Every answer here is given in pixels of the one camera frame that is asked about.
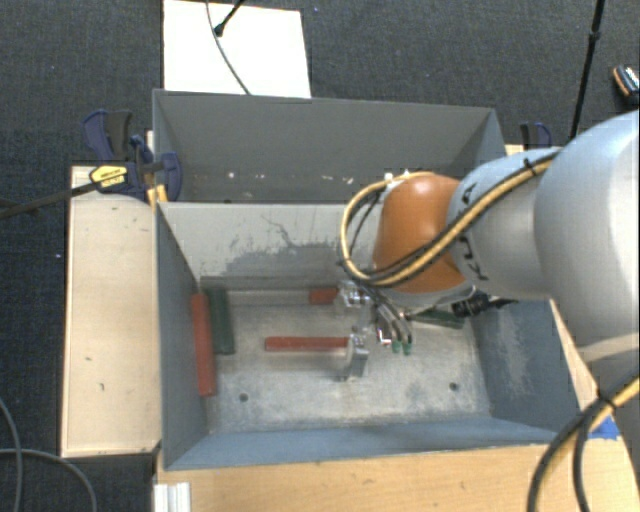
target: gray bin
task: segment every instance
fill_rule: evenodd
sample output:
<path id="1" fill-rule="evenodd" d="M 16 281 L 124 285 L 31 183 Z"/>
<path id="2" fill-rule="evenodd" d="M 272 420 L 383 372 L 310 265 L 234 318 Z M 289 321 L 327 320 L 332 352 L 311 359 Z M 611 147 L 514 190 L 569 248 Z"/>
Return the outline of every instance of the gray bin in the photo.
<path id="1" fill-rule="evenodd" d="M 495 113 L 329 99 L 154 92 L 157 153 L 178 151 L 181 201 L 157 214 L 162 446 L 167 469 L 310 462 L 548 442 L 578 403 L 547 303 L 461 330 L 416 326 L 410 357 L 267 354 L 266 336 L 348 335 L 355 318 L 309 306 L 336 264 L 345 201 L 384 172 L 463 176 L 504 154 Z M 375 213 L 356 257 L 366 259 Z M 236 354 L 201 398 L 189 299 L 229 292 Z"/>

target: dark floor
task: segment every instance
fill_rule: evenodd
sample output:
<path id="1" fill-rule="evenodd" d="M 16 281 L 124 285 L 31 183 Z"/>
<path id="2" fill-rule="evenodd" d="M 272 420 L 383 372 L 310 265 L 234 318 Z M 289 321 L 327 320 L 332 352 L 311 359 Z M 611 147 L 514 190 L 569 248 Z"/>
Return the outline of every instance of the dark floor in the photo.
<path id="1" fill-rule="evenodd" d="M 303 10 L 314 96 L 491 106 L 507 142 L 543 121 L 556 143 L 570 127 L 592 2 L 564 0 L 264 0 Z M 610 79 L 638 65 L 640 3 L 606 6 L 583 112 L 588 127 L 622 112 Z M 68 185 L 91 157 L 79 122 L 128 108 L 132 132 L 151 126 L 162 85 L 160 0 L 0 2 L 0 197 L 26 201 Z M 25 447 L 56 452 L 65 294 L 65 206 L 0 221 L 0 396 Z M 0 448 L 11 446 L 0 421 Z M 103 511 L 149 510 L 146 456 L 81 461 Z M 0 511 L 14 462 L 0 461 Z M 87 510 L 59 467 L 27 461 L 25 511 Z"/>

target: wooden block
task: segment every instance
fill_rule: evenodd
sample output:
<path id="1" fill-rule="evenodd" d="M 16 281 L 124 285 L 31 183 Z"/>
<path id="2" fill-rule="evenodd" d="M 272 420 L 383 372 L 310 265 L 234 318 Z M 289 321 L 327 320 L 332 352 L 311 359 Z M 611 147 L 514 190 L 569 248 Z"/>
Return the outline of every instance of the wooden block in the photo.
<path id="1" fill-rule="evenodd" d="M 200 396 L 216 394 L 216 362 L 211 340 L 209 299 L 204 293 L 191 296 L 193 338 L 196 348 L 196 372 Z"/>
<path id="2" fill-rule="evenodd" d="M 337 296 L 337 288 L 314 288 L 309 290 L 309 304 L 312 306 L 327 306 L 333 304 Z"/>

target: black cable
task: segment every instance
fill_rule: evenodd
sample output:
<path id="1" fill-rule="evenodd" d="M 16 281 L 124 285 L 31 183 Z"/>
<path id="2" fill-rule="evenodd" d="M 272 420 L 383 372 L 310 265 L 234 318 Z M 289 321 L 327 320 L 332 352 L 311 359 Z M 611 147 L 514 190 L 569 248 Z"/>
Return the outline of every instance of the black cable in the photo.
<path id="1" fill-rule="evenodd" d="M 429 268 L 431 265 L 433 265 L 440 257 L 442 257 L 444 255 L 444 253 L 449 250 L 449 248 L 456 242 L 456 240 L 452 240 L 449 244 L 447 244 L 446 246 L 442 247 L 440 252 L 426 265 L 417 268 L 414 272 L 410 273 L 409 275 L 405 276 L 403 279 L 401 279 L 400 281 L 394 283 L 393 285 L 378 285 L 376 284 L 377 281 L 381 281 L 383 279 L 386 279 L 402 270 L 404 270 L 405 268 L 407 268 L 409 265 L 411 265 L 414 261 L 416 261 L 417 259 L 419 259 L 423 254 L 425 254 L 426 252 L 430 251 L 436 244 L 439 244 L 440 241 L 448 235 L 448 233 L 455 228 L 456 224 L 458 222 L 460 222 L 462 216 L 468 211 L 468 209 L 472 208 L 474 205 L 478 204 L 481 200 L 484 199 L 485 196 L 487 196 L 488 194 L 490 194 L 493 189 L 495 187 L 500 186 L 502 183 L 513 179 L 514 177 L 518 176 L 519 174 L 525 173 L 525 172 L 533 172 L 534 175 L 538 175 L 538 173 L 536 173 L 536 171 L 534 170 L 534 167 L 541 165 L 545 162 L 548 162 L 549 160 L 553 160 L 553 158 L 555 158 L 555 156 L 557 155 L 557 152 L 552 153 L 551 155 L 547 155 L 544 156 L 542 158 L 539 158 L 538 160 L 534 161 L 534 162 L 529 162 L 528 160 L 526 160 L 523 164 L 522 167 L 520 167 L 519 169 L 517 169 L 516 171 L 514 171 L 513 173 L 509 174 L 508 176 L 506 176 L 505 178 L 503 178 L 501 181 L 499 181 L 498 183 L 496 183 L 494 185 L 494 187 L 492 187 L 491 189 L 487 190 L 484 194 L 482 194 L 480 197 L 478 197 L 473 204 L 470 204 L 468 206 L 467 209 L 465 209 L 464 211 L 462 211 L 460 214 L 458 214 L 458 216 L 446 227 L 444 228 L 433 240 L 431 240 L 429 243 L 422 245 L 420 247 L 418 247 L 417 249 L 405 254 L 403 257 L 399 258 L 398 260 L 394 261 L 393 263 L 390 263 L 389 265 L 376 270 L 375 273 L 373 273 L 371 276 L 373 278 L 373 281 L 367 283 L 368 286 L 374 286 L 374 287 L 378 287 L 378 288 L 391 288 L 391 287 L 395 287 L 398 286 L 401 283 L 404 283 L 406 281 L 409 281 L 411 279 L 413 279 L 416 275 L 420 274 L 421 272 L 425 271 L 427 268 Z M 513 190 L 516 190 L 518 187 L 514 187 L 512 190 L 510 190 L 508 193 L 512 192 Z M 506 197 L 505 194 L 504 196 L 502 196 L 501 198 L 497 199 L 496 202 L 502 200 L 504 197 Z M 352 218 L 355 216 L 355 214 L 357 213 L 357 211 L 362 208 L 365 204 L 367 204 L 366 201 L 366 197 L 363 198 L 362 204 L 360 204 L 359 206 L 357 206 L 356 208 L 354 208 L 354 214 L 352 215 Z M 492 203 L 490 205 L 487 206 L 487 208 L 490 208 L 491 206 L 493 206 L 495 204 Z M 476 222 L 480 217 L 482 216 L 482 214 L 478 215 L 478 217 L 467 227 L 467 229 L 469 227 L 471 227 L 473 225 L 474 222 Z M 362 284 L 360 282 L 360 280 L 357 278 L 357 276 L 354 276 L 351 274 L 351 272 L 349 272 L 348 268 L 346 267 L 346 265 L 343 265 L 345 271 L 347 272 L 347 274 L 358 284 Z"/>
<path id="2" fill-rule="evenodd" d="M 16 453 L 16 450 L 11 448 L 0 450 L 0 456 L 12 455 L 14 453 Z M 63 459 L 62 457 L 58 457 L 57 455 L 53 455 L 52 453 L 41 452 L 40 450 L 30 450 L 28 448 L 22 448 L 22 454 L 28 455 L 29 457 L 55 462 L 56 464 L 60 464 L 64 468 L 68 469 L 71 473 L 78 477 L 78 480 L 82 482 L 82 485 L 87 490 L 89 498 L 91 499 L 91 510 L 93 512 L 98 512 L 98 500 L 96 498 L 96 493 L 93 490 L 93 486 L 91 485 L 91 482 L 89 481 L 87 476 L 76 465 L 72 464 L 66 459 Z"/>
<path id="3" fill-rule="evenodd" d="M 2 414 L 4 415 L 4 419 L 9 426 L 9 430 L 11 431 L 11 437 L 13 438 L 13 452 L 16 455 L 16 498 L 13 502 L 13 511 L 20 511 L 20 501 L 22 500 L 22 479 L 24 478 L 24 464 L 22 455 L 24 454 L 24 450 L 22 449 L 22 445 L 20 444 L 20 436 L 18 435 L 18 428 L 16 427 L 15 421 L 11 417 L 11 413 L 7 406 L 0 398 L 0 410 L 2 410 Z"/>
<path id="4" fill-rule="evenodd" d="M 78 197 L 83 194 L 87 194 L 89 192 L 93 192 L 96 190 L 97 185 L 93 182 L 87 183 L 85 185 L 81 185 L 79 187 L 75 187 L 69 190 L 63 190 L 61 192 L 57 192 L 47 197 L 42 197 L 40 199 L 36 199 L 35 201 L 30 201 L 28 203 L 21 203 L 11 206 L 6 210 L 0 212 L 0 220 L 8 219 L 9 217 L 14 217 L 15 215 L 19 215 L 21 213 L 30 213 L 33 211 L 37 211 L 39 208 L 43 206 L 49 206 L 55 203 L 59 203 L 60 201 L 68 201 L 73 197 Z"/>
<path id="5" fill-rule="evenodd" d="M 573 113 L 573 123 L 571 124 L 571 132 L 569 133 L 569 141 L 572 141 L 578 133 L 578 125 L 580 124 L 580 115 L 582 114 L 582 105 L 587 92 L 587 83 L 589 81 L 589 73 L 591 72 L 591 63 L 593 62 L 593 54 L 596 50 L 596 43 L 600 39 L 600 23 L 602 21 L 602 13 L 604 11 L 605 0 L 597 0 L 593 13 L 593 21 L 591 22 L 591 32 L 589 33 L 589 47 L 587 48 L 587 56 L 584 60 L 582 68 L 582 77 L 580 79 L 580 90 L 578 91 L 578 99 L 576 100 L 576 108 Z"/>
<path id="6" fill-rule="evenodd" d="M 229 59 L 227 57 L 227 54 L 224 51 L 224 48 L 222 47 L 222 44 L 220 43 L 220 40 L 218 39 L 218 34 L 216 34 L 216 27 L 213 26 L 213 21 L 211 21 L 211 12 L 209 11 L 209 0 L 204 0 L 204 3 L 205 3 L 205 7 L 207 9 L 207 19 L 209 20 L 209 26 L 211 27 L 211 34 L 213 35 L 213 40 L 215 41 L 216 46 L 218 47 L 218 51 L 220 52 L 220 55 L 222 56 L 222 59 L 224 60 L 224 63 L 227 65 L 227 68 L 229 68 L 229 71 L 231 71 L 231 74 L 236 79 L 236 82 L 238 82 L 238 85 L 240 85 L 240 87 L 242 87 L 242 90 L 244 91 L 244 93 L 247 96 L 251 96 L 251 93 L 249 92 L 249 89 L 247 89 L 247 87 L 244 85 L 244 82 L 238 76 L 238 73 L 236 73 L 236 70 L 234 69 L 233 65 L 229 61 Z"/>
<path id="7" fill-rule="evenodd" d="M 584 487 L 584 477 L 582 472 L 582 460 L 584 455 L 584 449 L 589 439 L 589 433 L 593 428 L 593 423 L 596 421 L 596 417 L 607 405 L 611 407 L 613 412 L 618 409 L 618 406 L 608 396 L 599 394 L 598 396 L 599 410 L 592 412 L 586 418 L 576 439 L 576 446 L 573 451 L 573 489 L 576 494 L 576 499 L 580 507 L 580 512 L 590 512 L 589 501 L 587 493 Z"/>
<path id="8" fill-rule="evenodd" d="M 582 476 L 582 455 L 584 454 L 584 448 L 589 438 L 589 432 L 591 425 L 595 420 L 596 414 L 592 413 L 588 418 L 585 418 L 580 430 L 578 431 L 578 437 L 576 438 L 576 446 L 573 450 L 573 490 L 576 494 L 576 500 L 580 507 L 580 512 L 590 512 L 589 502 L 584 491 L 584 481 Z"/>
<path id="9" fill-rule="evenodd" d="M 216 26 L 216 28 L 214 29 L 216 35 L 218 37 L 222 37 L 222 35 L 224 34 L 224 27 L 227 26 L 227 23 L 229 23 L 229 20 L 231 18 L 233 18 L 233 15 L 236 13 L 236 11 L 238 9 L 240 9 L 240 6 L 245 2 L 245 0 L 237 0 L 235 5 L 233 6 L 233 9 L 231 9 L 231 11 L 229 12 L 229 14 L 227 14 L 227 16 L 225 17 L 224 20 L 222 20 L 222 23 L 218 24 Z"/>
<path id="10" fill-rule="evenodd" d="M 96 493 L 93 490 L 93 486 L 91 485 L 91 482 L 89 482 L 89 479 L 86 477 L 86 475 L 82 471 L 80 471 L 80 469 L 77 466 L 73 465 L 71 462 L 63 459 L 62 457 L 58 457 L 57 455 L 53 455 L 51 453 L 42 452 L 40 450 L 30 450 L 28 448 L 22 448 L 22 445 L 20 444 L 20 436 L 18 435 L 18 428 L 16 427 L 16 423 L 13 420 L 13 417 L 11 416 L 9 409 L 7 409 L 7 406 L 2 401 L 2 398 L 0 398 L 0 410 L 4 415 L 7 425 L 9 426 L 9 430 L 11 431 L 11 437 L 13 438 L 13 444 L 14 444 L 14 448 L 0 449 L 0 456 L 2 455 L 16 456 L 17 476 L 16 476 L 16 497 L 13 504 L 14 512 L 20 511 L 20 506 L 22 502 L 22 483 L 24 479 L 24 463 L 23 463 L 24 455 L 28 455 L 29 457 L 35 457 L 35 458 L 53 461 L 57 464 L 63 465 L 65 468 L 71 471 L 82 482 L 85 489 L 87 489 L 87 492 L 89 493 L 89 497 L 91 499 L 91 510 L 93 512 L 97 512 L 98 500 L 96 499 Z"/>
<path id="11" fill-rule="evenodd" d="M 626 388 L 633 380 L 638 378 L 638 369 L 630 372 L 625 378 L 621 379 L 612 389 L 606 393 L 607 397 L 615 397 L 618 395 L 624 388 Z M 540 494 L 540 488 L 542 486 L 542 481 L 544 477 L 549 471 L 551 466 L 551 460 L 555 456 L 556 452 L 560 450 L 570 439 L 571 437 L 579 432 L 583 426 L 587 429 L 587 435 L 593 420 L 600 414 L 600 412 L 608 405 L 610 399 L 598 398 L 591 402 L 589 406 L 579 413 L 572 421 L 570 421 L 551 441 L 547 449 L 545 450 L 542 458 L 538 461 L 538 465 L 536 470 L 531 478 L 531 484 L 529 486 L 529 494 L 527 496 L 527 512 L 537 512 L 537 503 L 538 496 Z M 582 473 L 581 470 L 578 475 L 574 474 L 574 486 L 575 479 L 578 482 L 582 483 Z"/>
<path id="12" fill-rule="evenodd" d="M 365 221 L 367 220 L 367 217 L 369 217 L 369 215 L 371 214 L 371 211 L 375 208 L 376 204 L 378 203 L 378 199 L 380 199 L 380 195 L 382 194 L 382 191 L 378 190 L 377 192 L 375 192 L 373 194 L 373 197 L 371 199 L 371 202 L 369 204 L 369 208 L 367 208 L 367 211 L 364 212 L 364 214 L 362 215 L 362 218 L 360 219 L 360 222 L 358 223 L 358 227 L 356 227 L 356 232 L 353 234 L 353 239 L 351 240 L 351 246 L 349 247 L 349 253 L 353 254 L 353 248 L 356 246 L 356 240 L 358 240 L 358 235 L 360 234 L 360 231 L 362 230 L 362 226 L 364 225 Z"/>

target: black wire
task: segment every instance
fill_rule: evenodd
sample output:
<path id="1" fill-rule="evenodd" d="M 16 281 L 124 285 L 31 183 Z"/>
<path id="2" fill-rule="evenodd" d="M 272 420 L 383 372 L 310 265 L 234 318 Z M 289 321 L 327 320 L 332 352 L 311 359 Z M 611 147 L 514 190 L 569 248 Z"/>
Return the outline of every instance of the black wire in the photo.
<path id="1" fill-rule="evenodd" d="M 578 431 L 578 437 L 576 438 L 576 446 L 573 451 L 573 490 L 576 494 L 576 500 L 580 507 L 580 512 L 590 512 L 589 502 L 584 491 L 584 481 L 582 476 L 582 455 L 584 454 L 584 447 L 587 439 L 589 438 L 589 431 L 591 425 L 595 420 L 596 415 L 590 414 L 588 418 L 585 418 L 584 423 Z"/>
<path id="2" fill-rule="evenodd" d="M 358 223 L 358 227 L 356 228 L 356 232 L 353 234 L 353 239 L 351 240 L 351 246 L 349 247 L 350 254 L 353 254 L 353 248 L 356 246 L 356 241 L 358 240 L 358 235 L 362 230 L 362 226 L 364 225 L 364 222 L 367 220 L 367 217 L 369 217 L 369 215 L 371 214 L 371 211 L 375 208 L 376 204 L 378 203 L 378 199 L 380 199 L 381 194 L 382 194 L 381 190 L 378 190 L 373 194 L 371 202 L 369 204 L 369 208 L 367 208 L 367 211 L 364 212 L 364 214 L 362 215 L 362 218 Z"/>
<path id="3" fill-rule="evenodd" d="M 616 385 L 614 385 L 609 392 L 606 393 L 607 397 L 615 397 L 618 393 L 620 393 L 625 387 L 627 387 L 634 379 L 638 378 L 638 369 L 636 368 L 632 372 L 630 372 L 625 378 L 618 381 Z M 537 503 L 538 503 L 538 495 L 540 494 L 540 487 L 542 486 L 542 481 L 550 468 L 550 462 L 554 457 L 555 453 L 560 450 L 571 438 L 573 434 L 578 432 L 578 429 L 581 429 L 583 425 L 588 424 L 585 428 L 588 429 L 593 423 L 593 420 L 589 422 L 589 418 L 594 418 L 608 405 L 609 400 L 605 398 L 598 398 L 591 402 L 589 406 L 578 414 L 573 420 L 571 420 L 551 441 L 549 446 L 542 458 L 538 461 L 538 465 L 536 470 L 531 477 L 531 484 L 529 486 L 529 495 L 527 496 L 527 512 L 537 512 Z M 579 475 L 574 474 L 574 479 L 577 478 L 579 482 L 582 482 L 582 473 Z"/>
<path id="4" fill-rule="evenodd" d="M 30 450 L 28 448 L 22 448 L 20 444 L 20 436 L 18 435 L 18 428 L 16 427 L 16 423 L 9 412 L 9 409 L 0 398 L 0 410 L 4 415 L 5 420 L 7 421 L 7 425 L 9 425 L 9 430 L 11 431 L 11 437 L 13 438 L 14 448 L 5 448 L 0 449 L 0 456 L 2 455 L 15 455 L 16 456 L 16 497 L 13 504 L 14 512 L 20 511 L 20 505 L 22 502 L 22 483 L 24 479 L 24 463 L 23 456 L 28 455 L 30 457 L 46 459 L 57 464 L 63 465 L 69 471 L 71 471 L 74 475 L 78 477 L 78 479 L 82 482 L 85 489 L 89 493 L 89 497 L 91 498 L 91 509 L 93 512 L 97 512 L 98 510 L 98 500 L 96 499 L 96 493 L 93 490 L 91 482 L 86 477 L 86 475 L 80 471 L 77 466 L 74 466 L 68 460 L 63 459 L 62 457 L 58 457 L 57 455 L 53 455 L 51 453 L 41 452 L 40 450 Z"/>
<path id="5" fill-rule="evenodd" d="M 216 34 L 216 29 L 213 26 L 213 21 L 211 21 L 211 12 L 209 11 L 209 0 L 204 0 L 204 3 L 207 9 L 207 19 L 209 20 L 209 26 L 211 27 L 211 34 L 213 35 L 213 40 L 215 41 L 216 46 L 218 47 L 218 51 L 220 52 L 220 55 L 222 56 L 224 63 L 227 65 L 227 68 L 229 68 L 229 71 L 231 71 L 233 78 L 235 78 L 236 82 L 238 82 L 238 85 L 242 87 L 242 90 L 244 91 L 244 93 L 247 96 L 251 96 L 249 89 L 247 89 L 247 87 L 244 85 L 244 82 L 238 76 L 238 73 L 236 73 L 236 70 L 234 69 L 233 65 L 229 61 L 229 58 L 227 57 L 227 54 L 224 51 L 224 48 L 222 47 L 222 44 L 220 44 L 220 40 L 218 39 L 218 35 Z"/>
<path id="6" fill-rule="evenodd" d="M 22 455 L 24 450 L 22 449 L 22 445 L 20 444 L 20 436 L 18 435 L 18 428 L 16 427 L 15 421 L 11 417 L 11 413 L 7 406 L 0 398 L 0 410 L 2 410 L 2 414 L 4 415 L 4 419 L 9 426 L 9 430 L 11 431 L 11 437 L 13 438 L 13 453 L 16 455 L 16 499 L 13 502 L 13 510 L 14 512 L 20 511 L 20 502 L 22 500 L 22 479 L 24 478 L 24 464 L 22 460 Z"/>
<path id="7" fill-rule="evenodd" d="M 519 174 L 522 174 L 524 172 L 534 172 L 532 171 L 532 167 L 536 167 L 540 164 L 543 164 L 545 162 L 548 162 L 549 160 L 553 160 L 555 158 L 555 156 L 557 155 L 557 152 L 552 153 L 551 155 L 547 155 L 544 156 L 542 158 L 539 158 L 538 160 L 534 161 L 533 163 L 527 161 L 521 168 L 519 168 L 518 170 L 514 171 L 513 173 L 509 174 L 508 176 L 506 176 L 505 178 L 503 178 L 501 181 L 499 181 L 498 183 L 496 183 L 494 185 L 494 187 L 492 187 L 491 189 L 489 189 L 488 191 L 486 191 L 484 194 L 482 194 L 478 199 L 476 199 L 473 204 L 469 205 L 468 208 L 466 210 L 464 210 L 463 212 L 461 212 L 446 228 L 444 228 L 433 240 L 431 240 L 429 243 L 422 245 L 420 247 L 418 247 L 417 249 L 415 249 L 414 251 L 411 251 L 408 254 L 405 254 L 403 257 L 399 258 L 398 260 L 394 261 L 393 263 L 390 263 L 389 265 L 376 270 L 375 273 L 373 273 L 371 275 L 371 277 L 373 278 L 372 281 L 368 281 L 367 285 L 368 286 L 374 286 L 377 288 L 391 288 L 391 287 L 395 287 L 398 286 L 401 283 L 407 282 L 411 279 L 413 279 L 416 275 L 420 274 L 421 272 L 423 272 L 424 270 L 426 270 L 427 268 L 429 268 L 431 265 L 433 265 L 439 258 L 441 258 L 444 253 L 449 250 L 449 248 L 456 242 L 456 239 L 453 239 L 450 243 L 448 243 L 446 246 L 442 247 L 441 250 L 438 252 L 438 254 L 436 254 L 433 259 L 427 263 L 426 265 L 423 265 L 419 268 L 417 268 L 415 271 L 413 271 L 412 273 L 408 274 L 406 277 L 402 278 L 401 280 L 399 280 L 398 282 L 395 282 L 392 285 L 379 285 L 377 284 L 377 281 L 381 281 L 383 279 L 386 279 L 388 277 L 393 276 L 394 274 L 397 274 L 398 272 L 406 269 L 407 267 L 409 267 L 413 262 L 415 262 L 417 259 L 419 259 L 423 254 L 425 254 L 426 252 L 430 251 L 436 244 L 440 243 L 440 241 L 448 235 L 448 233 L 456 226 L 457 223 L 460 222 L 462 216 L 470 209 L 473 208 L 476 204 L 478 204 L 479 201 L 481 201 L 487 194 L 491 193 L 492 190 L 495 187 L 500 186 L 502 183 L 513 179 L 514 177 L 518 176 Z M 496 200 L 496 202 L 500 201 L 501 199 L 503 199 L 504 197 L 506 197 L 507 194 L 505 194 L 504 196 L 502 196 L 501 198 L 499 198 L 498 200 Z M 359 208 L 362 208 L 362 206 L 366 204 L 366 202 L 364 202 L 363 204 L 361 204 L 359 207 L 355 208 L 355 212 L 357 212 L 357 210 Z M 487 206 L 487 208 L 490 208 L 491 206 L 493 206 L 495 203 L 492 203 L 491 205 Z M 476 219 L 474 219 L 474 221 L 466 228 L 468 229 L 469 227 L 471 227 L 477 220 L 479 220 L 479 218 L 481 217 L 481 214 L 478 215 L 478 217 Z M 357 276 L 354 276 L 349 269 L 346 267 L 346 265 L 343 264 L 343 267 L 345 268 L 345 271 L 347 272 L 347 274 L 349 274 L 349 276 L 358 284 L 362 284 L 362 281 L 360 279 L 358 279 Z"/>
<path id="8" fill-rule="evenodd" d="M 576 494 L 578 505 L 580 506 L 580 512 L 591 511 L 591 509 L 589 508 L 587 493 L 585 491 L 584 477 L 582 472 L 582 460 L 584 449 L 587 440 L 589 439 L 589 433 L 593 428 L 593 423 L 595 422 L 597 415 L 600 413 L 600 411 L 602 411 L 602 409 L 604 409 L 608 405 L 615 412 L 618 408 L 616 404 L 613 403 L 613 400 L 611 400 L 608 396 L 603 396 L 600 393 L 598 397 L 598 403 L 600 404 L 599 410 L 589 414 L 580 427 L 580 431 L 578 432 L 578 437 L 576 439 L 576 446 L 573 451 L 573 489 Z"/>
<path id="9" fill-rule="evenodd" d="M 573 113 L 573 122 L 571 124 L 571 132 L 569 133 L 569 141 L 573 140 L 578 133 L 578 125 L 580 124 L 580 115 L 582 113 L 582 105 L 587 92 L 587 83 L 589 82 L 589 73 L 591 72 L 591 63 L 593 62 L 593 54 L 596 50 L 596 42 L 600 38 L 600 22 L 602 21 L 602 13 L 604 11 L 605 0 L 597 0 L 593 13 L 593 21 L 591 22 L 591 33 L 589 34 L 589 47 L 582 68 L 582 78 L 580 79 L 580 90 L 578 91 L 578 99 L 576 100 L 576 108 Z"/>
<path id="10" fill-rule="evenodd" d="M 75 466 L 68 460 L 63 459 L 62 457 L 58 457 L 57 455 L 53 455 L 47 452 L 41 452 L 40 450 L 30 450 L 28 448 L 22 448 L 21 451 L 23 455 L 28 455 L 30 457 L 55 462 L 56 464 L 60 464 L 61 466 L 71 471 L 71 473 L 73 473 L 76 477 L 78 477 L 80 482 L 82 482 L 82 485 L 84 485 L 84 488 L 87 490 L 87 493 L 89 494 L 89 498 L 91 499 L 91 510 L 93 512 L 98 511 L 98 500 L 96 498 L 96 493 L 93 490 L 93 486 L 91 485 L 91 482 L 89 481 L 87 476 L 77 466 Z M 0 456 L 12 455 L 14 453 L 16 453 L 16 450 L 11 448 L 0 450 Z"/>

